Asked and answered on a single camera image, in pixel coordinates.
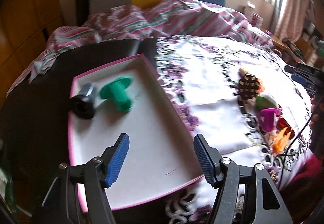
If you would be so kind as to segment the person's right hand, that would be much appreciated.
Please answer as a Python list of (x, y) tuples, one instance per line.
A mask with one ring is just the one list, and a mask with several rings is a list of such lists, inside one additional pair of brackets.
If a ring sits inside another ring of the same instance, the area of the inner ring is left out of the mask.
[(310, 128), (314, 130), (315, 126), (319, 123), (319, 121), (322, 119), (321, 116), (323, 114), (323, 109), (324, 109), (324, 103), (323, 101), (320, 101), (319, 105), (318, 99), (312, 98), (311, 99), (311, 113), (312, 113), (312, 118), (310, 121)]

